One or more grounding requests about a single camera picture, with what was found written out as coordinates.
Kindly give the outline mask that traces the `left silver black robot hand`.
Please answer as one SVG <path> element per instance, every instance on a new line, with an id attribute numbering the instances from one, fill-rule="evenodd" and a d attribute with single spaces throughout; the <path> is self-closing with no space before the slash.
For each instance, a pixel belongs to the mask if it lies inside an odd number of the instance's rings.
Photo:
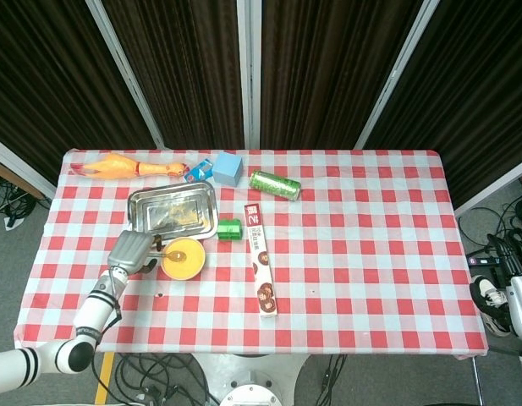
<path id="1" fill-rule="evenodd" d="M 107 265 L 118 268 L 127 276 L 149 273 L 157 265 L 162 251 L 162 237 L 159 234 L 124 230 L 111 250 Z"/>

